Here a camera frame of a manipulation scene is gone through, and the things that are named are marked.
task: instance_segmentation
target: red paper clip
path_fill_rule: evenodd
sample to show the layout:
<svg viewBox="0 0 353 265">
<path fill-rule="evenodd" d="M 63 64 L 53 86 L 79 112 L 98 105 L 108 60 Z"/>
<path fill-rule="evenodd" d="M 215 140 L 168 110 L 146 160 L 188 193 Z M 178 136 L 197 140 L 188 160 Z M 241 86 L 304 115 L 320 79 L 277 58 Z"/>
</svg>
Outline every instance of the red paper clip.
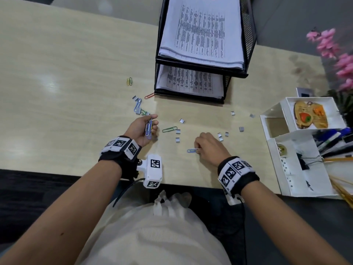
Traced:
<svg viewBox="0 0 353 265">
<path fill-rule="evenodd" d="M 148 99 L 148 98 L 151 98 L 151 97 L 153 97 L 153 96 L 154 96 L 154 93 L 149 94 L 149 95 L 147 95 L 147 96 L 145 97 L 145 100 Z"/>
</svg>

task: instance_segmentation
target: blue paper clip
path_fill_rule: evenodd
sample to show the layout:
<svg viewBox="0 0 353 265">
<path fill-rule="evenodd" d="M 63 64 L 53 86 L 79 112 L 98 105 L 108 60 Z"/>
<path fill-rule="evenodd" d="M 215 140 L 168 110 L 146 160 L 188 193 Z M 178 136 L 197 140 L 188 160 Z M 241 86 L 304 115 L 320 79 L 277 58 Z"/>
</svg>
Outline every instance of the blue paper clip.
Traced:
<svg viewBox="0 0 353 265">
<path fill-rule="evenodd" d="M 149 120 L 146 124 L 146 128 L 145 128 L 145 136 L 148 139 L 152 139 L 152 120 Z"/>
<path fill-rule="evenodd" d="M 195 153 L 198 149 L 200 149 L 200 148 L 192 148 L 192 149 L 188 149 L 186 152 Z"/>
<path fill-rule="evenodd" d="M 141 101 L 142 101 L 142 99 L 140 99 L 140 98 L 136 101 L 136 106 L 135 106 L 135 108 L 134 108 L 134 110 L 133 110 L 134 112 L 136 112 L 137 109 L 140 107 Z"/>
</svg>

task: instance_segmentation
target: forearm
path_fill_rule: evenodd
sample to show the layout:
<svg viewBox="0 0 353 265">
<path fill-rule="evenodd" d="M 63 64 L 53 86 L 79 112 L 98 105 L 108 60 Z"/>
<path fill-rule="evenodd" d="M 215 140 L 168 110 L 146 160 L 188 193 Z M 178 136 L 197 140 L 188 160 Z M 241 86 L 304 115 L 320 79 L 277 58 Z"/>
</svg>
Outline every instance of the forearm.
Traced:
<svg viewBox="0 0 353 265">
<path fill-rule="evenodd" d="M 310 225 L 259 181 L 242 192 L 261 227 L 292 264 L 349 264 Z"/>
<path fill-rule="evenodd" d="M 100 161 L 65 191 L 0 260 L 2 264 L 73 264 L 121 178 Z"/>
</svg>

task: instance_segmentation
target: white desk organizer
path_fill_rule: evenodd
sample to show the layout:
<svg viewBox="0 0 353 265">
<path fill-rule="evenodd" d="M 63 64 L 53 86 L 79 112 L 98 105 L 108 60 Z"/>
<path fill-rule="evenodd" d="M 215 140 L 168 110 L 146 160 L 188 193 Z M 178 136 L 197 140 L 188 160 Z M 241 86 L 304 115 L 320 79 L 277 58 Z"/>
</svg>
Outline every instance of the white desk organizer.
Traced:
<svg viewBox="0 0 353 265">
<path fill-rule="evenodd" d="M 312 137 L 318 129 L 313 124 L 307 129 L 297 127 L 294 118 L 294 104 L 297 101 L 321 104 L 327 116 L 328 129 L 347 127 L 333 98 L 285 98 L 260 115 L 281 193 L 295 197 L 333 198 L 337 193 L 332 188 L 324 163 L 316 162 L 309 165 L 308 170 L 301 169 L 297 153 L 303 157 L 320 154 Z M 286 155 L 280 156 L 277 144 L 286 147 Z M 305 162 L 315 160 L 320 158 L 305 159 Z"/>
</svg>

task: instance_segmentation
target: green paper clip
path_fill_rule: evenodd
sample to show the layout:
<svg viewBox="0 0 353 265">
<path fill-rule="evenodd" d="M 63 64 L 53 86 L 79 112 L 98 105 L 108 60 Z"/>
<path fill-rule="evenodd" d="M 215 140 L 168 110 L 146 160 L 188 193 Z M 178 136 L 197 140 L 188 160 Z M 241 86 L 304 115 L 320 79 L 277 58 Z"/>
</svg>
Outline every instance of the green paper clip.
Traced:
<svg viewBox="0 0 353 265">
<path fill-rule="evenodd" d="M 165 132 L 170 132 L 170 131 L 174 131 L 174 130 L 177 130 L 177 129 L 178 129 L 177 126 L 173 126 L 173 127 L 170 127 L 170 128 L 163 129 L 162 132 L 165 133 Z"/>
</svg>

